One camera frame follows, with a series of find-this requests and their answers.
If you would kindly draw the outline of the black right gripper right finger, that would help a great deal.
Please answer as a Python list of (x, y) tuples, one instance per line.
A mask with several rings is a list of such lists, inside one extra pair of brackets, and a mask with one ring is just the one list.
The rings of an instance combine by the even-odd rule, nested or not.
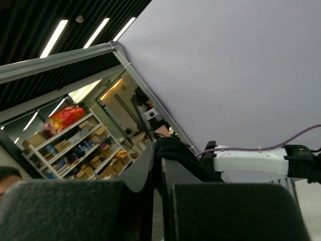
[(201, 182), (162, 160), (166, 240), (310, 240), (298, 203), (281, 185)]

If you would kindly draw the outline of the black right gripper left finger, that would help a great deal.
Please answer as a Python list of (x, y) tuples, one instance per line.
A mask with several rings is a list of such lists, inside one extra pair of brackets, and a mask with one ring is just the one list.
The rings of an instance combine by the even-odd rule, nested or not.
[(109, 180), (18, 182), (1, 201), (1, 240), (151, 240), (154, 144)]

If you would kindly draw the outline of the black t shirt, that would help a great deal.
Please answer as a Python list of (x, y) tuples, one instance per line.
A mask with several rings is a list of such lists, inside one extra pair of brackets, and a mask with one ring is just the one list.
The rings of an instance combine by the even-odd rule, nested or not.
[(183, 142), (171, 137), (163, 137), (154, 143), (152, 168), (154, 187), (159, 193), (162, 192), (162, 158), (177, 161), (202, 182), (223, 182), (222, 178), (200, 162)]

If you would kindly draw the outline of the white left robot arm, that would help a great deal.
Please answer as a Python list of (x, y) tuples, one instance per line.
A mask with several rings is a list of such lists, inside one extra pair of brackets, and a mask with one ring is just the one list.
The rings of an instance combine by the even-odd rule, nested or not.
[(200, 160), (225, 182), (264, 183), (282, 178), (320, 183), (320, 155), (303, 145), (232, 148), (208, 142)]

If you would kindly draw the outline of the metal storage shelf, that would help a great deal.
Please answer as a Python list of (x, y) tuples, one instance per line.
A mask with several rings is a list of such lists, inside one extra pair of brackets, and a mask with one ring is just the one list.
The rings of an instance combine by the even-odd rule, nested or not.
[(71, 116), (62, 130), (49, 122), (23, 147), (26, 159), (46, 179), (108, 179), (133, 162), (123, 141), (92, 110), (80, 118)]

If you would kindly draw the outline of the red snack bag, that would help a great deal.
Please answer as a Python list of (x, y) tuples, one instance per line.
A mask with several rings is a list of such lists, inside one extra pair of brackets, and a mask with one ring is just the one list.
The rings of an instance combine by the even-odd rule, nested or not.
[(47, 118), (44, 129), (48, 136), (53, 137), (85, 116), (84, 108), (67, 105)]

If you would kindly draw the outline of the aluminium frame post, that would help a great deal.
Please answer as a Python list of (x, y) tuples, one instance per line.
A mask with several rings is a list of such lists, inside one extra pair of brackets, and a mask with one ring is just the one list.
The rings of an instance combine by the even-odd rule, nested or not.
[(124, 48), (120, 42), (110, 41), (87, 49), (77, 49), (50, 55), (45, 58), (36, 58), (2, 65), (1, 84), (108, 54), (113, 54), (120, 64), (133, 75), (134, 80), (137, 81), (140, 88), (146, 91), (147, 95), (154, 101), (161, 114), (168, 119), (168, 122), (175, 128), (182, 140), (192, 148), (193, 152), (197, 152), (198, 149), (193, 141), (190, 140), (182, 127), (179, 126), (178, 122), (172, 114), (170, 114), (169, 105), (160, 99), (161, 94), (159, 89), (151, 87), (151, 82), (143, 79), (142, 73), (137, 71), (137, 65), (133, 63), (132, 54), (127, 53), (126, 48)]

